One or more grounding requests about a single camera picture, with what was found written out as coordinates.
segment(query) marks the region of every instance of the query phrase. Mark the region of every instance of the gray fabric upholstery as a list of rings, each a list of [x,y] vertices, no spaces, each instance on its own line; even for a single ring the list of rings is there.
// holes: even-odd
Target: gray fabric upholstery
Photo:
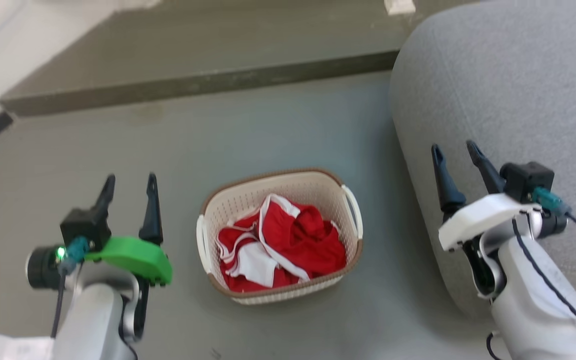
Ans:
[[[466,257],[441,250],[430,147],[436,142],[469,201],[486,195],[465,141],[499,168],[538,161],[576,214],[576,0],[494,1],[423,22],[395,63],[391,112],[446,287],[472,317],[487,316]],[[576,289],[576,225],[541,241]]]

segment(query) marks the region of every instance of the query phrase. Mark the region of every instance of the perforated basket wall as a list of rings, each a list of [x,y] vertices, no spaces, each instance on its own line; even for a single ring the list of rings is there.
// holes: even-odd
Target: perforated basket wall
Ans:
[[[219,269],[215,245],[217,235],[229,220],[257,208],[271,193],[297,203],[314,205],[324,219],[334,221],[340,229],[339,240],[345,247],[347,265],[340,271],[308,282],[257,292],[233,292],[228,289]],[[243,305],[273,303],[304,296],[339,282],[361,255],[361,221],[354,195],[334,174],[321,169],[269,173],[225,186],[208,198],[197,220],[197,248],[204,271],[219,292]]]

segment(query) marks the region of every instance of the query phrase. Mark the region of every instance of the red and white garment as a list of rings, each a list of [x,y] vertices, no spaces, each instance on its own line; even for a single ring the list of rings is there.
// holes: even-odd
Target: red and white garment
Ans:
[[[221,273],[233,291],[284,287],[346,266],[336,224],[312,205],[269,194],[261,207],[228,225],[216,243]]]

